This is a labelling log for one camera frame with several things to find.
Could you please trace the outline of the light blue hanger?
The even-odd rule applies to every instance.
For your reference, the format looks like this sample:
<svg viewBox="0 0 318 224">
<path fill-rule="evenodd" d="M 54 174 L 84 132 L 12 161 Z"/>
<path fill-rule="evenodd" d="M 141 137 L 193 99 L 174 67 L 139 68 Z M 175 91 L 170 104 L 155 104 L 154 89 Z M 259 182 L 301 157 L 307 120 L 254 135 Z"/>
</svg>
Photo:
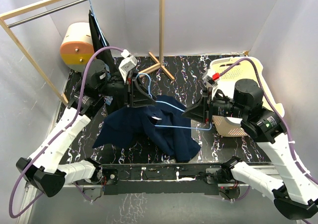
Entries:
<svg viewBox="0 0 318 224">
<path fill-rule="evenodd" d="M 99 39 L 101 40 L 101 43 L 103 45 L 103 47 L 107 47 L 109 46 L 108 43 L 106 42 L 106 39 L 104 37 L 104 34 L 99 26 L 99 23 L 98 23 L 98 20 L 95 16 L 95 13 L 94 13 L 94 10 L 93 10 L 93 6 L 92 6 L 92 3 L 91 3 L 91 0 L 88 0 L 89 1 L 89 5 L 90 5 L 90 10 L 91 10 L 91 15 L 93 16 L 93 19 L 96 23 L 96 27 L 97 27 L 97 34 L 99 35 Z"/>
<path fill-rule="evenodd" d="M 170 105 L 165 101 L 160 101 L 159 103 L 155 101 L 155 105 L 147 108 L 146 117 L 158 128 L 158 131 L 166 131 L 166 128 L 199 131 L 209 131 L 212 129 L 211 123 L 209 123 L 209 128 L 190 127 L 191 120 L 182 118 L 179 114 L 180 112 L 181 108 Z"/>
</svg>

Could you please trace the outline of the navy blue t shirt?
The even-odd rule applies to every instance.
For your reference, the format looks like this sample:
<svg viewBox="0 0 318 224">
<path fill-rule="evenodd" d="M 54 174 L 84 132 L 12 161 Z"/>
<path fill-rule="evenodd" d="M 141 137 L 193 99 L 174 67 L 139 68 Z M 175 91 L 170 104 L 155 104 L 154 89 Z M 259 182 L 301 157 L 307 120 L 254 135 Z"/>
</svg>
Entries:
<svg viewBox="0 0 318 224">
<path fill-rule="evenodd" d="M 159 95 L 157 100 L 181 108 L 179 113 L 181 117 L 182 112 L 186 110 L 186 106 L 174 97 Z M 146 117 L 148 107 L 123 107 L 107 115 L 92 147 L 98 148 L 110 144 L 119 148 L 127 148 L 132 144 L 134 138 L 146 136 L 161 151 L 174 157 L 177 161 L 186 162 L 194 158 L 201 146 L 192 138 L 191 130 L 166 128 L 166 131 L 158 131 L 158 128 Z"/>
</svg>

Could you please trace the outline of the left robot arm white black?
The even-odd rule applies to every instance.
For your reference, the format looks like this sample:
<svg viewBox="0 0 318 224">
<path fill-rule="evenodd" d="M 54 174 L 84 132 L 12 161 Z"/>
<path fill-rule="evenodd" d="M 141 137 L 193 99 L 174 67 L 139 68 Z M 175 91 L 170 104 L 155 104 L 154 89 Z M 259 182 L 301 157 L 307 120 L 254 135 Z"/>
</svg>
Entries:
<svg viewBox="0 0 318 224">
<path fill-rule="evenodd" d="M 94 59 L 85 66 L 81 85 L 55 128 L 34 153 L 28 158 L 21 157 L 16 163 L 28 183 L 47 197 L 53 197 L 66 184 L 80 180 L 96 184 L 102 180 L 102 166 L 91 158 L 63 165 L 60 161 L 74 139 L 104 106 L 105 96 L 118 98 L 127 107 L 156 103 L 137 77 L 137 63 L 133 56 L 125 58 L 119 71 L 112 75 L 102 60 Z"/>
</svg>

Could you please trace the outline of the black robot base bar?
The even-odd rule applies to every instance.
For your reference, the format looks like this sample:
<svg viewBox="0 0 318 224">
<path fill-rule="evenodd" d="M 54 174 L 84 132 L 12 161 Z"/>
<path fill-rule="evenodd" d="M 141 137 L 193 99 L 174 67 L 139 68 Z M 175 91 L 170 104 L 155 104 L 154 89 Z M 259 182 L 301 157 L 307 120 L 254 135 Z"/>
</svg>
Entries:
<svg viewBox="0 0 318 224">
<path fill-rule="evenodd" d="M 218 195 L 245 184 L 221 177 L 219 163 L 104 164 L 101 180 L 104 195 L 129 193 Z"/>
</svg>

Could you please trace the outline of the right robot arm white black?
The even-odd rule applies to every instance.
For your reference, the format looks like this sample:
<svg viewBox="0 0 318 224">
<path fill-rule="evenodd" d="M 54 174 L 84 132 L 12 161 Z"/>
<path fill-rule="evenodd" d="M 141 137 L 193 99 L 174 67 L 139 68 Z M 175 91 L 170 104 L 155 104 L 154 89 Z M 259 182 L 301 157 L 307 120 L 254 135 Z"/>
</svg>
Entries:
<svg viewBox="0 0 318 224">
<path fill-rule="evenodd" d="M 220 89 L 215 94 L 205 92 L 182 115 L 201 123 L 211 122 L 213 116 L 239 118 L 241 128 L 270 158 L 280 179 L 252 168 L 236 156 L 222 163 L 212 177 L 248 184 L 269 198 L 289 220 L 310 219 L 318 212 L 318 186 L 307 178 L 307 172 L 299 170 L 289 153 L 286 126 L 277 113 L 263 106 L 263 96 L 257 82 L 240 79 L 232 98 Z"/>
</svg>

